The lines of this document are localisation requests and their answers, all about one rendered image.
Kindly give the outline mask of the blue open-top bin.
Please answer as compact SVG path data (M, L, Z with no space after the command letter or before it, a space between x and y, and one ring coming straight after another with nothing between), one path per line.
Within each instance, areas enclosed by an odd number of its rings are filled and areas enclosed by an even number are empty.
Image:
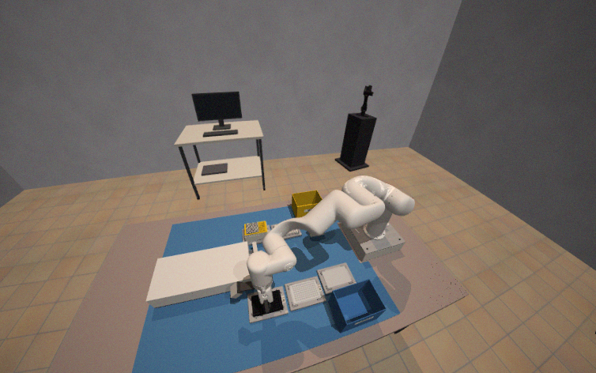
M370 279L333 290L328 302L340 333L376 320L386 310Z

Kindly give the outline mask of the blue bench mat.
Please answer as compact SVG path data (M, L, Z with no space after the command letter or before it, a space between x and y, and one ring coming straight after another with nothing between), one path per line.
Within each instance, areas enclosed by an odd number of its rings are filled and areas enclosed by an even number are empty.
M292 206L173 224L164 257L243 242L244 224L296 218ZM288 314L249 322L247 294L231 292L154 308L149 305L132 373L235 373L337 340L401 314L369 261L360 263L337 220L324 235L285 239L296 256L289 271L273 274L283 286ZM356 283L370 279L387 308L376 320L340 333L317 269L346 262ZM318 277L326 302L290 311L285 284Z

